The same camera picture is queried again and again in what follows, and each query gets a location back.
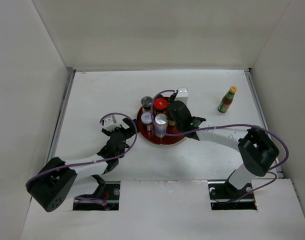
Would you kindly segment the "small yellow-labelled bottle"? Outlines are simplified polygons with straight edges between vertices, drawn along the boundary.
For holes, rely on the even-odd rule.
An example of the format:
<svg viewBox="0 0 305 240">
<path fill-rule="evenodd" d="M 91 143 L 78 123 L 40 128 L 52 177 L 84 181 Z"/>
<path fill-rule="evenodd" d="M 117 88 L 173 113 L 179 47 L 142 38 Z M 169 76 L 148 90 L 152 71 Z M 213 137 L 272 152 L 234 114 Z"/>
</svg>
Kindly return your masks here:
<svg viewBox="0 0 305 240">
<path fill-rule="evenodd" d="M 175 124 L 176 124 L 175 121 L 173 121 L 173 120 L 168 120 L 167 123 L 168 123 L 168 125 L 171 126 L 171 127 L 175 126 Z"/>
</svg>

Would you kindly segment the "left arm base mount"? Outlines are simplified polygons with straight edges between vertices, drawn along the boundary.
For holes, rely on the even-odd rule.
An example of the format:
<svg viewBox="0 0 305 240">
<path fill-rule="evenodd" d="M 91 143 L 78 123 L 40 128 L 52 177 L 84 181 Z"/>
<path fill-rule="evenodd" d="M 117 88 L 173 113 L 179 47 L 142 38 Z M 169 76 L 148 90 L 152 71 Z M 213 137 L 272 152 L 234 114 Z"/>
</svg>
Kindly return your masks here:
<svg viewBox="0 0 305 240">
<path fill-rule="evenodd" d="M 90 180 L 96 187 L 89 194 L 74 198 L 73 211 L 118 211 L 120 205 L 121 182 L 105 181 L 99 175 Z"/>
</svg>

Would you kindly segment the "red-capped sauce jar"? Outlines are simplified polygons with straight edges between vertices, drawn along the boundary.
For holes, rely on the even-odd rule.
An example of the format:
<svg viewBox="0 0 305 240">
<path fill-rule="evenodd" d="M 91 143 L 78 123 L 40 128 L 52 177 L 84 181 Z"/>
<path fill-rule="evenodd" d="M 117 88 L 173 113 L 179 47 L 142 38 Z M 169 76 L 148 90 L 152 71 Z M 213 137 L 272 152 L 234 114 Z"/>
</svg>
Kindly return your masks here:
<svg viewBox="0 0 305 240">
<path fill-rule="evenodd" d="M 167 115 L 168 101 L 165 98 L 156 98 L 153 103 L 153 116 Z"/>
</svg>

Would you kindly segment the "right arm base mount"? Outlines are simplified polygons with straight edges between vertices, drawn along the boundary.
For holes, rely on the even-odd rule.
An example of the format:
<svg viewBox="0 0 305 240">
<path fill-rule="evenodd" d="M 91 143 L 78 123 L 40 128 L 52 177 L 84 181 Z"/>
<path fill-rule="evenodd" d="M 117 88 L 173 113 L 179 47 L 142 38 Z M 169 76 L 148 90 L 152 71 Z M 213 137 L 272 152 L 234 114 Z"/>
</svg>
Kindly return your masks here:
<svg viewBox="0 0 305 240">
<path fill-rule="evenodd" d="M 209 181 L 208 192 L 210 207 L 213 211 L 257 210 L 257 203 L 252 184 L 247 183 L 242 189 L 236 189 L 224 180 Z"/>
</svg>

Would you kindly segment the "jar with white lid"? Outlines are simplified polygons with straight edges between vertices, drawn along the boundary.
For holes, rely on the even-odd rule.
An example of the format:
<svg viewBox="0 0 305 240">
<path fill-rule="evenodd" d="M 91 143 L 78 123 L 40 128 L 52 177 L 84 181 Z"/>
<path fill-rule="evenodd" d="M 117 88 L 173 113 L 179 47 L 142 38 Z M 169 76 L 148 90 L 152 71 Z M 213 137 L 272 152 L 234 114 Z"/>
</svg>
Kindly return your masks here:
<svg viewBox="0 0 305 240">
<path fill-rule="evenodd" d="M 150 112 L 144 112 L 141 115 L 141 122 L 145 126 L 146 131 L 150 132 L 153 130 L 153 119 Z"/>
</svg>

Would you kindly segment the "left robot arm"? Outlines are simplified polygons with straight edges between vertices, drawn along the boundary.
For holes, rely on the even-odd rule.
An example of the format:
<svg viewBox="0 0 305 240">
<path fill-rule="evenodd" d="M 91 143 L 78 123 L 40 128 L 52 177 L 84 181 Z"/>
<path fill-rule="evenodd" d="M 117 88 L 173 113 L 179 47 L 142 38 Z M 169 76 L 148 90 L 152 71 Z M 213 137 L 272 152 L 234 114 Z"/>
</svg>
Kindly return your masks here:
<svg viewBox="0 0 305 240">
<path fill-rule="evenodd" d="M 117 126 L 110 131 L 105 128 L 102 130 L 109 140 L 95 155 L 75 163 L 67 163 L 59 157 L 52 158 L 37 175 L 27 181 L 27 192 L 49 213 L 68 197 L 75 181 L 111 172 L 119 164 L 119 159 L 133 147 L 126 140 L 136 137 L 139 132 L 137 120 L 125 117 L 122 121 L 128 128 Z"/>
</svg>

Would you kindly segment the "red sauce bottle yellow cap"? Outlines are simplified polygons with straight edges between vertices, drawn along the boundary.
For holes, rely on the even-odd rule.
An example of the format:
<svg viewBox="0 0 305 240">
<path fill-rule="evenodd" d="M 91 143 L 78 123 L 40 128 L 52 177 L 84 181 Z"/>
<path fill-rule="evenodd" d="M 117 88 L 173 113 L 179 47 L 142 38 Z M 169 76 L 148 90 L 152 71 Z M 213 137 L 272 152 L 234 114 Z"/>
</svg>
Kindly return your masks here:
<svg viewBox="0 0 305 240">
<path fill-rule="evenodd" d="M 220 113 L 226 113 L 233 102 L 235 93 L 237 92 L 236 86 L 231 86 L 225 96 L 222 98 L 220 104 L 217 107 L 217 110 Z"/>
</svg>

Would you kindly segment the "glass grinder with black top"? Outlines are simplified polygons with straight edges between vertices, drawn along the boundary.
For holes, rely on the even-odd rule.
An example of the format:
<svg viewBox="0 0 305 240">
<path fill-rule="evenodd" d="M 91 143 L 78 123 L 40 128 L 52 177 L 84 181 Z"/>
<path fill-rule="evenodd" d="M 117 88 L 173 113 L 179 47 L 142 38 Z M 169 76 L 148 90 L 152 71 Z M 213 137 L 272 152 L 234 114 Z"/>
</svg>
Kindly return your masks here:
<svg viewBox="0 0 305 240">
<path fill-rule="evenodd" d="M 151 111 L 151 107 L 153 104 L 153 98 L 150 96 L 144 96 L 141 99 L 141 105 L 142 105 L 142 112 L 146 113 L 146 112 L 150 112 Z"/>
</svg>

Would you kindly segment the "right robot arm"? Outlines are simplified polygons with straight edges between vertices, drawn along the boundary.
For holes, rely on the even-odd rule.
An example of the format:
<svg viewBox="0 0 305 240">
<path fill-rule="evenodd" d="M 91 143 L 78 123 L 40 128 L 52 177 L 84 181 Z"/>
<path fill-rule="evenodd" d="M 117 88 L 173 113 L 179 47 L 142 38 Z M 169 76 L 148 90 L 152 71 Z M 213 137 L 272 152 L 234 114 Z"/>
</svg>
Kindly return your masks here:
<svg viewBox="0 0 305 240">
<path fill-rule="evenodd" d="M 175 100 L 168 106 L 168 114 L 177 130 L 185 137 L 197 141 L 212 142 L 240 153 L 242 164 L 225 181 L 224 192 L 236 198 L 243 187 L 256 177 L 263 177 L 280 154 L 279 149 L 261 127 L 249 125 L 248 129 L 236 129 L 236 125 L 220 127 L 205 118 L 192 116 L 187 106 Z"/>
</svg>

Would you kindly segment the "blue-labelled silver-capped shaker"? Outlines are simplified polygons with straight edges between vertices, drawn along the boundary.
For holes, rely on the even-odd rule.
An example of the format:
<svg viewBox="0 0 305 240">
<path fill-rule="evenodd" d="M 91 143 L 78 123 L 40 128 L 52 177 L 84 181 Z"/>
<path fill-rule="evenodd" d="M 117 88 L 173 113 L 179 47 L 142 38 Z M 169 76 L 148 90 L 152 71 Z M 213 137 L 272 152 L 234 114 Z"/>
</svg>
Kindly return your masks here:
<svg viewBox="0 0 305 240">
<path fill-rule="evenodd" d="M 166 135 L 168 119 L 163 113 L 157 114 L 154 118 L 154 132 L 159 138 L 163 138 Z"/>
</svg>

